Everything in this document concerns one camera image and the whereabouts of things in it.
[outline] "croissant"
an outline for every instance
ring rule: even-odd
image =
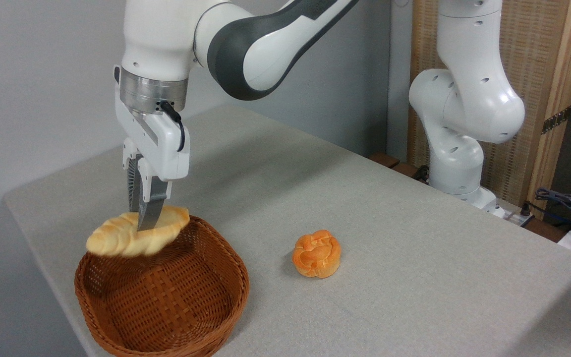
[[[138,232],[138,212],[108,219],[89,236],[87,250],[96,255],[154,255],[173,241],[190,217],[184,207],[163,206],[156,226]]]
[[[292,253],[292,263],[297,271],[310,278],[332,275],[338,269],[340,259],[341,245],[325,229],[300,237]]]

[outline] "hinge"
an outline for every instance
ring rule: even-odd
[[[571,106],[553,115],[549,119],[546,119],[543,122],[543,130],[541,131],[541,135],[547,133],[556,126],[559,126],[562,122],[566,121],[570,116],[570,112],[571,112]]]

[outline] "basket rim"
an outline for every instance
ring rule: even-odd
[[[117,345],[114,341],[107,339],[105,337],[106,336],[105,331],[98,324],[97,314],[93,309],[91,309],[91,301],[88,298],[88,294],[84,293],[85,292],[84,276],[86,269],[88,267],[87,262],[92,257],[94,257],[94,255],[90,252],[86,252],[85,255],[81,258],[79,266],[75,271],[75,277],[74,277],[75,294],[79,300],[79,305],[81,307],[82,314],[86,321],[86,325],[88,327],[90,334],[95,339],[95,341],[97,341],[97,343],[107,352],[112,354],[115,354],[114,352],[116,352],[132,356],[165,356],[170,353],[177,353],[177,352],[190,354],[203,350],[217,339],[219,340],[222,338],[224,338],[225,340],[228,339],[230,333],[223,334],[223,332],[226,332],[227,330],[232,331],[232,328],[240,319],[241,314],[243,313],[243,310],[247,303],[248,295],[250,292],[250,280],[248,276],[248,271],[241,257],[239,257],[239,255],[228,243],[228,241],[224,237],[222,237],[222,235],[220,235],[220,233],[218,233],[218,231],[216,231],[216,229],[213,228],[213,226],[211,226],[208,222],[204,221],[204,219],[201,219],[200,217],[193,215],[190,215],[189,217],[190,221],[193,221],[196,224],[201,225],[203,228],[207,229],[210,233],[212,233],[213,238],[215,238],[217,243],[219,243],[219,245],[226,251],[226,253],[228,253],[228,255],[231,256],[232,260],[238,266],[243,281],[242,289],[240,292],[241,294],[239,296],[238,301],[236,301],[236,303],[233,305],[230,314],[224,319],[224,321],[222,321],[222,323],[220,323],[213,331],[207,333],[200,339],[197,339],[195,341],[190,341],[188,344],[182,347],[170,348],[168,350],[163,350],[163,351],[143,352],[137,350],[130,350],[129,348]]]

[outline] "black connector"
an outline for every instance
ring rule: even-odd
[[[524,203],[523,206],[521,206],[521,212],[519,212],[519,214],[524,217],[528,217],[530,215],[530,204],[527,202]]]
[[[179,125],[179,129],[182,132],[182,138],[179,140],[179,148],[177,152],[182,151],[184,149],[184,143],[186,142],[186,135],[184,135],[184,125],[182,125],[182,117],[179,115],[175,108],[173,108],[172,104],[168,102],[161,102],[160,109],[163,110],[174,122],[177,122]]]

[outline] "second robotic arm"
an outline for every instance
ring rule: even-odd
[[[483,151],[477,140],[502,143],[521,128],[521,99],[499,55],[501,0],[440,0],[437,50],[449,69],[430,69],[411,84],[409,101],[430,147],[433,187],[495,212],[480,187]]]

